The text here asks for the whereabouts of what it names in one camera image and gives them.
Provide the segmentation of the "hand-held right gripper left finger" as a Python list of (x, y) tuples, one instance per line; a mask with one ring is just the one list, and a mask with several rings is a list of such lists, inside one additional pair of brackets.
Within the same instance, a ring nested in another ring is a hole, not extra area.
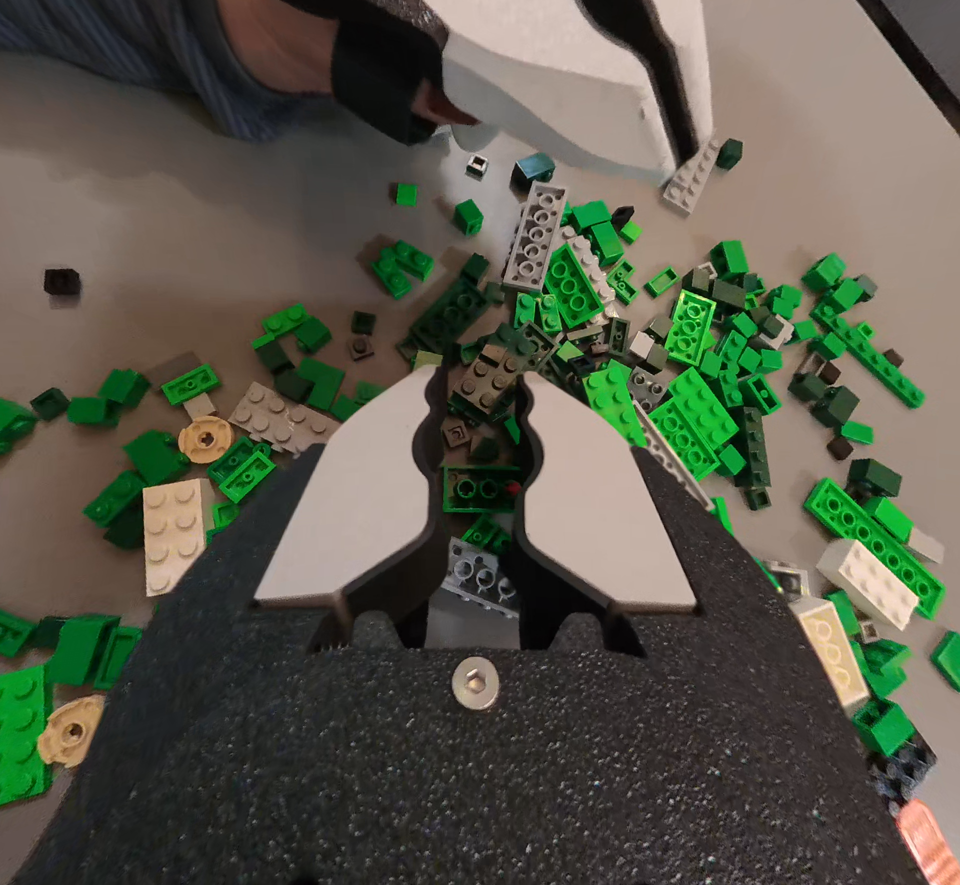
[(313, 652), (382, 615), (398, 644), (426, 645), (448, 566), (440, 426), (447, 369), (416, 368), (356, 411), (318, 455), (254, 594), (258, 644)]

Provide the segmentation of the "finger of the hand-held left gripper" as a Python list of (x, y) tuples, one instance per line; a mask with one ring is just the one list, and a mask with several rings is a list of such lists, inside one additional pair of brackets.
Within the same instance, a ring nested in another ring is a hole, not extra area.
[(691, 156), (711, 129), (700, 0), (580, 0), (587, 16), (647, 72), (672, 152)]
[(482, 124), (578, 168), (665, 182), (670, 146), (642, 64), (580, 0), (428, 0), (449, 28), (448, 99)]

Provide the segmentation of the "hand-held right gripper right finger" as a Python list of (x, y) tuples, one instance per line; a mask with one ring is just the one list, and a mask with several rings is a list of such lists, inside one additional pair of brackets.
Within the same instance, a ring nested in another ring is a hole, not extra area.
[(505, 570), (520, 597), (519, 647), (545, 651), (570, 616), (635, 652), (636, 616), (690, 616), (697, 597), (643, 475), (646, 439), (619, 374), (601, 411), (534, 371), (517, 392), (524, 478)]

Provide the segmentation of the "narrow grey toy plate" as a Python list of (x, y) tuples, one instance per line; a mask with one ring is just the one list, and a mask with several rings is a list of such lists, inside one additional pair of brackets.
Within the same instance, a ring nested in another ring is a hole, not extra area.
[(681, 165), (664, 184), (661, 201), (682, 217), (696, 208), (714, 171), (721, 149), (716, 133), (710, 135), (697, 153)]

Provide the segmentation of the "person's left hand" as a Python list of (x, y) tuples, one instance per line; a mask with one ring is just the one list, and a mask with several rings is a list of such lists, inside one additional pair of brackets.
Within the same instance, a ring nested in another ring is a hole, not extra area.
[[(431, 3), (425, 1), (438, 14)], [(282, 0), (216, 0), (216, 3), (222, 31), (234, 58), (258, 84), (294, 97), (330, 97), (344, 107), (333, 97), (331, 86), (332, 48), (338, 29), (335, 20), (298, 11)], [(442, 17), (439, 18), (450, 31)], [(441, 60), (443, 85), (423, 82), (415, 95), (414, 112), (437, 128), (479, 126), (479, 120), (454, 104), (445, 92), (446, 48)]]

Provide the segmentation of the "light grey studded toy plate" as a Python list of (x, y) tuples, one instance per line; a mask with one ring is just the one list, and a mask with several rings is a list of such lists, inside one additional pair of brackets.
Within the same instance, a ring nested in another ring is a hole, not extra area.
[(288, 404), (277, 392), (251, 382), (227, 421), (256, 443), (294, 457), (315, 445), (325, 445), (341, 422), (302, 404)]

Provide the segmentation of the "dark teal toy brick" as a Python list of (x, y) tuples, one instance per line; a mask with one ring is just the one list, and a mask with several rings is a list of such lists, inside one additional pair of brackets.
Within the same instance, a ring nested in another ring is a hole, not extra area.
[(547, 153), (535, 151), (516, 159), (510, 173), (510, 187), (527, 194), (533, 183), (548, 183), (556, 171), (556, 162)]

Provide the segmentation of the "grey toy brick with holes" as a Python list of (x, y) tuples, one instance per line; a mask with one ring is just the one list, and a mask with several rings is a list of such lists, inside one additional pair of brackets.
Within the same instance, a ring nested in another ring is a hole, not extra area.
[(488, 612), (520, 617), (520, 598), (501, 572), (498, 556), (460, 538), (449, 540), (447, 569), (440, 587)]

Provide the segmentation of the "pile of green toy bricks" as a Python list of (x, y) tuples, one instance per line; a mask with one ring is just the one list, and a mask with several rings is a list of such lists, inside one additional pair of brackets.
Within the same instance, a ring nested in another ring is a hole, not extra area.
[[(690, 275), (683, 280), (684, 291), (680, 291), (674, 303), (672, 320), (666, 318), (665, 328), (657, 326), (659, 319), (652, 322), (654, 326), (649, 331), (638, 331), (638, 348), (635, 353), (626, 347), (630, 338), (628, 332), (630, 324), (626, 319), (616, 315), (609, 316), (609, 323), (599, 328), (599, 320), (604, 319), (604, 309), (596, 304), (598, 298), (612, 299), (613, 293), (607, 293), (607, 276), (605, 271), (597, 266), (591, 246), (599, 245), (599, 237), (594, 239), (594, 231), (609, 231), (614, 242), (618, 241), (618, 233), (611, 226), (597, 224), (594, 228), (583, 227), (575, 231), (577, 226), (576, 214), (582, 211), (575, 208), (571, 213), (570, 205), (564, 208), (559, 227), (558, 243), (556, 244), (549, 262), (549, 271), (546, 274), (544, 286), (546, 297), (538, 295), (523, 296), (523, 291), (516, 292), (516, 300), (507, 298), (507, 303), (515, 304), (514, 323), (503, 320), (503, 313), (498, 310), (497, 330), (491, 336), (475, 339), (473, 343), (463, 342), (460, 334), (470, 331), (468, 323), (475, 317), (484, 317), (484, 310), (492, 304), (501, 303), (502, 290), (498, 283), (490, 279), (486, 271), (487, 258), (482, 254), (474, 254), (465, 261), (463, 268), (458, 267), (457, 275), (449, 283), (443, 296), (438, 298), (429, 312), (422, 315), (419, 321), (411, 323), (411, 329), (398, 348), (410, 363), (410, 368), (419, 366), (439, 366), (446, 354), (452, 351), (454, 371), (463, 373), (474, 362), (482, 348), (490, 343), (508, 349), (523, 363), (517, 375), (513, 391), (504, 404), (490, 419), (482, 421), (465, 413), (456, 403), (443, 403), (443, 412), (450, 412), (450, 418), (457, 420), (457, 429), (463, 433), (476, 431), (476, 426), (503, 426), (504, 422), (509, 430), (508, 453), (520, 453), (525, 447), (522, 444), (522, 431), (519, 426), (519, 405), (517, 396), (522, 375), (535, 372), (555, 384), (561, 390), (581, 399), (595, 411), (601, 411), (599, 393), (601, 380), (619, 375), (619, 388), (627, 391), (635, 403), (638, 420), (646, 438), (647, 452), (650, 462), (657, 461), (665, 467), (665, 473), (678, 479), (679, 485), (667, 489), (667, 498), (672, 502), (671, 508), (681, 519), (681, 526), (686, 530), (679, 533), (684, 541), (690, 536), (691, 502), (700, 502), (705, 507), (712, 506), (712, 500), (704, 496), (699, 480), (709, 477), (711, 473), (719, 473), (735, 478), (738, 488), (742, 487), (744, 495), (750, 501), (750, 507), (764, 508), (769, 505), (769, 478), (765, 472), (766, 465), (765, 438), (763, 419), (771, 411), (776, 411), (780, 405), (774, 390), (769, 386), (768, 373), (776, 369), (768, 367), (779, 364), (781, 353), (763, 348), (759, 340), (769, 337), (777, 325), (782, 326), (779, 334), (784, 339), (790, 332), (791, 323), (785, 321), (781, 315), (775, 315), (781, 309), (781, 299), (786, 300), (784, 308), (793, 303), (799, 304), (799, 292), (791, 286), (781, 286), (774, 289), (773, 298), (767, 298), (758, 304), (757, 298), (762, 289), (753, 284), (746, 292), (747, 312), (743, 312), (742, 305), (734, 302), (731, 307), (721, 307), (719, 313), (714, 312), (714, 299), (727, 298), (729, 295), (743, 298), (743, 291), (736, 286), (744, 281), (750, 282), (755, 276), (747, 274), (727, 274), (728, 272), (749, 272), (746, 264), (741, 267), (726, 267), (724, 261), (728, 257), (742, 259), (743, 253), (740, 243), (722, 242), (713, 251), (712, 258), (721, 261), (721, 275), (717, 278), (710, 266), (700, 266), (692, 269), (693, 290), (688, 287)], [(171, 250), (172, 238), (161, 243), (158, 235), (142, 245), (133, 247), (131, 255), (136, 254), (138, 260), (152, 262), (155, 267), (137, 267), (142, 274), (136, 279), (135, 287), (127, 295), (127, 289), (111, 292), (111, 301), (117, 296), (122, 301), (124, 309), (133, 314), (144, 302), (156, 313), (152, 325), (160, 328), (164, 335), (176, 330), (181, 321), (180, 313), (196, 312), (196, 325), (203, 324), (203, 336), (210, 331), (207, 326), (213, 322), (214, 313), (221, 309), (219, 301), (220, 285), (214, 288), (216, 292), (210, 297), (210, 283), (224, 282), (223, 289), (233, 288), (233, 283), (239, 276), (240, 285), (237, 286), (237, 300), (250, 299), (256, 291), (258, 297), (266, 294), (267, 286), (273, 287), (283, 272), (282, 241), (266, 235), (266, 226), (260, 228), (264, 234), (249, 232), (250, 249), (248, 254), (235, 251), (234, 246), (242, 244), (237, 236), (230, 236), (230, 241), (214, 236), (209, 242), (210, 249), (217, 249), (215, 267), (210, 269), (209, 276), (204, 273), (198, 275), (196, 294), (192, 291), (195, 271), (192, 262), (198, 251), (191, 246), (189, 250), (190, 262), (181, 262)], [(261, 362), (260, 368), (266, 372), (270, 367), (270, 380), (274, 384), (273, 391), (278, 393), (288, 404), (301, 404), (314, 411), (343, 423), (348, 417), (358, 412), (364, 405), (377, 398), (382, 389), (376, 384), (370, 386), (372, 390), (363, 390), (363, 383), (357, 386), (357, 394), (347, 396), (341, 393), (341, 378), (343, 371), (332, 365), (322, 363), (310, 354), (316, 347), (324, 346), (330, 339), (330, 330), (323, 325), (316, 315), (310, 314), (310, 309), (303, 304), (294, 303), (290, 309), (281, 310), (263, 318), (261, 331), (251, 342), (253, 351), (250, 356), (256, 355)], [(163, 369), (170, 369), (169, 378), (160, 397), (164, 401), (179, 401), (180, 404), (170, 404), (168, 409), (183, 412), (182, 429), (177, 429), (177, 435), (190, 423), (200, 416), (215, 415), (223, 420), (227, 416), (216, 414), (213, 405), (202, 406), (201, 401), (209, 397), (209, 392), (219, 387), (220, 380), (209, 363), (195, 362), (190, 359), (191, 367), (186, 368), (177, 364), (164, 364)], [(114, 432), (117, 423), (131, 409), (136, 409), (140, 401), (149, 397), (148, 389), (151, 379), (140, 369), (133, 367), (115, 368), (106, 377), (99, 393), (90, 396), (68, 396), (61, 388), (51, 387), (43, 389), (39, 397), (35, 396), (30, 407), (23, 406), (16, 401), (8, 401), (2, 397), (2, 462), (9, 454), (16, 454), (17, 449), (26, 438), (33, 434), (38, 423), (50, 424), (58, 420), (58, 416), (66, 415), (65, 422), (74, 429), (85, 428), (83, 435), (88, 439), (98, 434), (92, 430)], [(117, 550), (132, 550), (138, 555), (142, 564), (144, 550), (143, 541), (143, 501), (142, 492), (148, 487), (172, 484), (175, 482), (206, 478), (212, 485), (214, 504), (212, 507), (213, 527), (206, 532), (205, 554), (208, 561), (203, 566), (228, 566), (231, 562), (236, 567), (234, 574), (230, 570), (227, 578), (241, 578), (240, 565), (252, 565), (252, 556), (255, 552), (267, 551), (267, 560), (277, 543), (275, 537), (270, 549), (263, 546), (269, 538), (268, 526), (282, 531), (282, 523), (289, 518), (266, 515), (266, 524), (248, 521), (254, 528), (252, 538), (244, 535), (232, 535), (230, 542), (221, 541), (220, 546), (213, 545), (212, 557), (210, 545), (217, 542), (217, 535), (223, 531), (229, 532), (230, 525), (237, 517), (241, 517), (245, 508), (251, 507), (252, 495), (265, 494), (263, 481), (278, 482), (284, 476), (274, 474), (278, 456), (286, 455), (285, 461), (289, 465), (297, 457), (304, 455), (319, 455), (324, 444), (315, 444), (299, 456), (284, 452), (273, 451), (267, 442), (255, 442), (246, 432), (231, 424), (234, 430), (232, 447), (226, 451), (221, 459), (211, 464), (199, 465), (189, 461), (180, 451), (177, 435), (165, 428), (144, 430), (141, 435), (125, 444), (126, 465), (118, 476), (111, 479), (103, 490), (89, 503), (83, 514), (95, 528), (102, 532), (105, 541), (111, 548)], [(487, 446), (496, 459), (497, 448), (500, 442), (496, 437), (476, 437), (470, 445), (469, 462), (471, 464), (454, 466), (446, 464), (438, 472), (438, 482), (442, 511), (448, 516), (472, 516), (482, 518), (486, 522), (482, 528), (477, 522), (476, 527), (468, 530), (464, 535), (467, 543), (473, 544), (487, 552), (498, 556), (499, 568), (508, 578), (505, 570), (507, 554), (511, 549), (513, 539), (510, 531), (503, 529), (494, 521), (498, 516), (507, 515), (513, 518), (520, 487), (523, 482), (522, 468), (514, 468), (508, 464), (489, 460), (484, 464), (474, 455), (479, 452), (486, 454)], [(901, 541), (897, 535), (898, 525), (892, 521), (899, 513), (894, 509), (890, 493), (885, 496), (879, 488), (880, 484), (887, 484), (889, 469), (881, 468), (874, 461), (860, 459), (853, 463), (850, 472), (849, 488), (842, 489), (839, 483), (832, 479), (823, 479), (815, 484), (806, 502), (810, 514), (819, 519), (823, 526), (832, 531), (837, 540), (853, 540), (863, 543), (884, 566), (918, 596), (916, 615), (927, 615), (930, 610), (936, 613), (939, 608), (943, 588), (942, 582), (936, 576), (931, 577), (925, 571), (925, 566), (917, 560), (914, 551)], [(521, 613), (521, 597), (519, 598), (519, 613)], [(898, 705), (889, 698), (889, 692), (883, 687), (896, 690), (905, 680), (902, 660), (909, 658), (909, 649), (906, 645), (895, 644), (883, 639), (864, 638), (861, 634), (865, 630), (865, 623), (854, 620), (855, 606), (845, 591), (834, 588), (826, 596), (826, 601), (833, 603), (846, 636), (848, 637), (854, 656), (859, 664), (863, 677), (870, 689), (870, 699), (853, 714), (852, 724), (858, 731), (858, 739), (854, 745), (866, 746), (862, 751), (867, 752), (869, 761), (869, 785), (859, 781), (850, 791), (856, 804), (838, 805), (840, 808), (838, 819), (833, 819), (834, 827), (842, 830), (853, 828), (853, 818), (866, 821), (868, 809), (860, 802), (864, 798), (867, 787), (874, 788), (880, 795), (884, 812), (889, 812), (892, 820), (896, 819), (900, 809), (910, 802), (916, 793), (916, 786), (923, 782), (936, 764), (936, 756), (923, 736), (902, 714)], [(7, 663), (23, 662), (21, 658), (30, 651), (49, 653), (46, 666), (38, 665), (30, 672), (11, 672), (2, 675), (2, 807), (9, 803), (19, 803), (29, 800), (30, 797), (43, 795), (53, 782), (52, 774), (55, 769), (67, 770), (65, 767), (54, 764), (46, 765), (40, 759), (37, 751), (37, 741), (46, 728), (50, 715), (61, 706), (78, 698), (91, 694), (106, 695), (113, 689), (119, 689), (118, 682), (124, 681), (123, 676), (130, 671), (130, 655), (136, 653), (138, 643), (145, 632), (138, 626), (126, 627), (119, 615), (112, 613), (76, 613), (44, 616), (38, 621), (17, 616), (2, 608), (2, 656)], [(746, 711), (730, 712), (725, 721), (721, 708), (723, 702), (714, 699), (708, 700), (706, 712), (720, 714), (717, 729), (722, 733), (711, 734), (712, 727), (706, 723), (682, 722), (681, 712), (690, 719), (691, 708), (676, 710), (663, 696), (650, 698), (654, 691), (650, 691), (657, 683), (649, 678), (646, 671), (642, 671), (643, 658), (626, 657), (620, 660), (615, 658), (616, 652), (630, 655), (631, 651), (616, 650), (613, 644), (601, 645), (599, 639), (588, 639), (586, 632), (579, 631), (579, 625), (574, 629), (574, 640), (571, 656), (567, 656), (565, 649), (568, 642), (566, 632), (561, 630), (552, 648), (560, 648), (559, 657), (570, 658), (573, 662), (573, 672), (585, 675), (585, 684), (578, 681), (574, 684), (571, 679), (569, 688), (554, 692), (557, 695), (550, 698), (543, 707), (526, 708), (518, 705), (512, 711), (543, 711), (540, 715), (546, 725), (550, 727), (550, 735), (534, 736), (533, 726), (526, 730), (521, 725), (520, 734), (504, 733), (502, 741), (493, 731), (482, 728), (477, 735), (484, 741), (488, 738), (493, 741), (494, 752), (510, 752), (519, 754), (519, 765), (530, 764), (533, 768), (533, 778), (567, 779), (573, 778), (572, 752), (585, 752), (586, 764), (590, 766), (602, 764), (598, 751), (587, 750), (587, 736), (584, 733), (574, 735), (574, 726), (580, 722), (578, 728), (584, 731), (586, 726), (606, 726), (619, 724), (619, 720), (602, 720), (609, 714), (630, 718), (629, 724), (636, 727), (635, 735), (629, 737), (641, 739), (643, 747), (627, 751), (632, 755), (635, 751), (645, 754), (634, 759), (641, 761), (640, 771), (646, 769), (649, 773), (640, 778), (655, 780), (654, 791), (673, 791), (665, 785), (666, 779), (694, 778), (693, 766), (708, 766), (707, 774), (720, 781), (726, 782), (723, 769), (715, 769), (714, 762), (704, 759), (707, 751), (707, 738), (745, 738), (748, 742), (747, 751), (757, 752), (759, 763), (754, 766), (750, 756), (740, 756), (737, 752), (733, 758), (727, 755), (723, 764), (727, 765), (726, 775), (729, 778), (732, 802), (736, 806), (747, 808), (750, 805), (747, 791), (753, 792), (752, 780), (762, 778), (761, 764), (766, 767), (767, 776), (764, 779), (772, 791), (760, 792), (760, 803), (763, 806), (777, 807), (787, 805), (805, 806), (801, 801), (800, 785), (797, 785), (797, 799), (791, 800), (791, 795), (774, 795), (774, 792), (793, 792), (789, 787), (792, 780), (786, 775), (788, 764), (787, 748), (780, 748), (774, 740), (772, 752), (761, 751), (760, 745), (750, 747), (752, 739), (747, 733), (748, 727), (762, 738), (777, 738), (770, 727), (761, 722), (761, 694), (759, 686), (746, 686), (750, 694), (746, 699)], [(446, 736), (443, 741), (447, 745), (464, 746), (469, 756), (463, 757), (462, 747), (456, 749), (457, 759), (454, 758), (455, 749), (451, 748), (441, 753), (440, 738), (427, 735), (425, 728), (427, 718), (422, 717), (422, 725), (416, 721), (417, 715), (401, 714), (400, 703), (396, 703), (396, 716), (392, 717), (393, 699), (384, 697), (386, 704), (379, 711), (385, 711), (388, 720), (381, 723), (384, 728), (389, 725), (399, 726), (401, 719), (414, 719), (408, 723), (414, 726), (409, 736), (401, 729), (398, 738), (386, 736), (383, 733), (382, 743), (377, 735), (371, 735), (374, 713), (370, 713), (369, 721), (353, 724), (356, 719), (355, 711), (359, 705), (348, 705), (346, 699), (361, 698), (360, 688), (364, 687), (365, 695), (373, 695), (375, 685), (374, 672), (369, 678), (359, 677), (361, 672), (346, 676), (344, 684), (332, 683), (333, 672), (351, 669), (346, 665), (343, 669), (337, 664), (340, 659), (337, 654), (346, 654), (350, 661), (360, 663), (367, 660), (365, 644), (361, 644), (364, 651), (358, 651), (354, 646), (329, 647), (321, 651), (328, 655), (322, 658), (322, 663), (332, 662), (329, 668), (329, 681), (333, 690), (330, 698), (325, 683), (320, 685), (318, 710), (323, 714), (318, 718), (317, 735), (310, 731), (306, 737), (318, 742), (321, 735), (321, 725), (331, 725), (347, 729), (346, 738), (371, 739), (373, 750), (369, 754), (369, 761), (362, 756), (360, 764), (369, 765), (369, 775), (361, 769), (361, 774), (354, 778), (350, 772), (343, 778), (337, 777), (336, 769), (326, 769), (333, 783), (334, 792), (351, 793), (362, 791), (358, 783), (361, 779), (368, 779), (369, 788), (379, 789), (383, 786), (386, 791), (394, 791), (387, 780), (416, 779), (412, 795), (414, 804), (423, 804), (426, 807), (426, 793), (438, 791), (434, 788), (440, 779), (450, 778), (452, 792), (466, 793), (470, 778), (474, 791), (479, 789), (486, 797), (480, 797), (475, 803), (467, 802), (463, 805), (468, 810), (464, 813), (470, 818), (479, 817), (480, 803), (486, 807), (493, 802), (493, 795), (512, 787), (514, 779), (525, 778), (518, 771), (519, 766), (510, 760), (510, 768), (506, 762), (498, 760), (498, 756), (490, 754), (489, 761), (484, 762), (484, 769), (476, 770), (473, 776), (462, 774), (469, 767), (477, 764), (474, 759), (485, 757), (489, 751), (490, 742), (481, 747), (479, 740), (474, 746), (473, 731), (469, 729), (462, 734), (458, 727), (468, 725), (480, 727), (482, 722), (462, 721), (471, 720), (476, 716), (463, 711), (457, 705), (454, 711), (450, 708), (452, 718), (446, 723), (439, 716), (440, 706), (434, 704), (433, 699), (424, 699), (427, 703), (420, 708), (414, 702), (413, 712), (423, 711), (433, 715), (430, 720), (433, 725), (443, 725)]]

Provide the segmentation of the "tan round toy plate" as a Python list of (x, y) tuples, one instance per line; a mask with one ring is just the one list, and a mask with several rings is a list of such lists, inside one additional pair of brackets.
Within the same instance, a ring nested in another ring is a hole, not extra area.
[(49, 717), (36, 741), (36, 750), (46, 765), (73, 769), (80, 765), (101, 722), (105, 697), (91, 694), (66, 702)]
[(215, 414), (197, 417), (177, 436), (179, 451), (190, 463), (201, 466), (220, 460), (233, 444), (233, 426)]

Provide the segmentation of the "white toy brick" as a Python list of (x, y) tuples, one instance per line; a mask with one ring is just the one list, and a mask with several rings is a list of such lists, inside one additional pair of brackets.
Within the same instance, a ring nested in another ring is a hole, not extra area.
[(919, 603), (918, 596), (858, 540), (827, 543), (817, 569), (845, 591), (861, 613), (899, 632), (906, 629)]
[(214, 495), (209, 479), (148, 486), (142, 491), (148, 597), (173, 591), (207, 547)]

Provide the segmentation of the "dark olive toy plate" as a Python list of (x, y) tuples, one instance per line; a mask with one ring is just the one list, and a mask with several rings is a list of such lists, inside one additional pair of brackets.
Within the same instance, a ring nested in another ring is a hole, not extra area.
[(451, 401), (479, 422), (493, 418), (514, 390), (522, 364), (508, 348), (485, 344), (455, 383)]

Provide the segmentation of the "wide grey toy plate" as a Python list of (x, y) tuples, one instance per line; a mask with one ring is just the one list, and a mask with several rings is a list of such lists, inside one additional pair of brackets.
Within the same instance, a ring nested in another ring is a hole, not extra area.
[(505, 289), (527, 294), (543, 291), (551, 255), (559, 242), (568, 196), (565, 186), (542, 181), (532, 183), (503, 270)]

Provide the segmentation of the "cream toy brick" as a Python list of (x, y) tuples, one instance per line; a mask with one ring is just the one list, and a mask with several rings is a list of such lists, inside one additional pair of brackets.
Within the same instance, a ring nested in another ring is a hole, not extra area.
[(869, 701), (871, 692), (835, 605), (804, 596), (791, 602), (789, 609), (822, 664), (843, 711), (848, 718), (853, 717)]

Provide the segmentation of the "copper ribbed object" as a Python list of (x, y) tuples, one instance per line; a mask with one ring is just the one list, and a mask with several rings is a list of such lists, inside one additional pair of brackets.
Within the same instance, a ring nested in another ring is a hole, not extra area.
[(914, 798), (899, 809), (894, 821), (926, 883), (958, 883), (958, 862), (930, 807)]

